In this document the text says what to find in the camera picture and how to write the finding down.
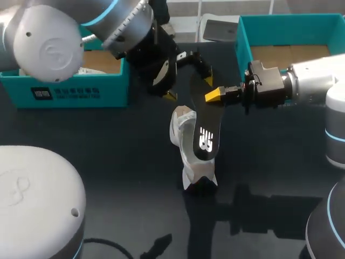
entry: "black tabletop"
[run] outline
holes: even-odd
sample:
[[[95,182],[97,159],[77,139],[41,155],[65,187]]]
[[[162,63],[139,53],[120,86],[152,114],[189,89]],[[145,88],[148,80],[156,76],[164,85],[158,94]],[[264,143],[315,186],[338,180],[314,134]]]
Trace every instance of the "black tabletop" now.
[[[197,47],[230,84],[239,83],[232,44],[181,44]],[[168,247],[159,258],[302,258],[306,219],[343,175],[325,158],[324,108],[245,116],[242,107],[228,107],[218,192],[185,195],[180,152],[168,132],[176,105],[191,106],[191,74],[185,68],[178,75],[177,103],[148,97],[132,80],[126,109],[17,111],[1,89],[0,145],[38,146],[69,160],[86,188],[85,236],[115,241],[134,258],[161,237],[158,246]],[[124,256],[88,244],[83,259],[91,258]]]

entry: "cardboard bottom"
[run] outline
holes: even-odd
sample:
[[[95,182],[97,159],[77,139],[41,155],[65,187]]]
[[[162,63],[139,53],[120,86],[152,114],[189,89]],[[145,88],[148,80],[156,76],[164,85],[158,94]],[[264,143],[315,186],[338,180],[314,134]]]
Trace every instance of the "cardboard bottom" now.
[[[94,69],[106,74],[121,73],[121,60],[116,60],[109,51],[104,50],[85,51],[82,66],[86,69]]]
[[[254,60],[260,60],[265,68],[280,70],[293,63],[330,56],[326,45],[253,46],[251,51]]]

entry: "new balance logo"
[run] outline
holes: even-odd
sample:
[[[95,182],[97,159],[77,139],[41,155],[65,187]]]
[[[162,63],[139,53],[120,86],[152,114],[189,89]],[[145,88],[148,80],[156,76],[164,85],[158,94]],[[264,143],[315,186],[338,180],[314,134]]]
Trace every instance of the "new balance logo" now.
[[[212,152],[212,139],[213,133],[206,131],[204,128],[200,128],[200,139],[199,139],[199,147],[202,150],[206,150],[207,152]]]

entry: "robotic arm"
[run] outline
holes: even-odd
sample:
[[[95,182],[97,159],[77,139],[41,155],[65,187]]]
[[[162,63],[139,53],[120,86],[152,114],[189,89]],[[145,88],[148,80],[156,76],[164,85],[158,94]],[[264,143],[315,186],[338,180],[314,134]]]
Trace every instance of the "robotic arm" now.
[[[292,64],[286,72],[266,69],[259,60],[245,71],[241,86],[219,87],[206,94],[208,103],[242,103],[246,114],[251,106],[277,107],[290,100],[299,105],[326,103],[326,157],[345,169],[345,54]]]
[[[196,65],[203,78],[211,76],[200,55],[181,53],[156,24],[148,0],[25,0],[4,10],[0,71],[21,68],[44,82],[72,77],[84,52],[79,25],[115,58],[126,58],[151,94],[171,94],[177,69],[185,64]]]

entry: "teal storage bin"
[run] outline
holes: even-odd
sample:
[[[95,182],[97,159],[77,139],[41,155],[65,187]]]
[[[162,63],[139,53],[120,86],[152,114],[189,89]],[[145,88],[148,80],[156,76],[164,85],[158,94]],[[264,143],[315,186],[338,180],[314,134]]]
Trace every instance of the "teal storage bin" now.
[[[90,35],[80,28],[83,37]],[[101,41],[85,45],[85,50],[102,50]],[[129,65],[123,59],[119,74],[75,75],[61,83],[42,83],[19,71],[0,73],[0,82],[17,108],[101,108],[126,107]]]
[[[326,45],[331,55],[345,53],[345,20],[341,14],[241,16],[237,27],[239,71],[253,61],[251,46]]]

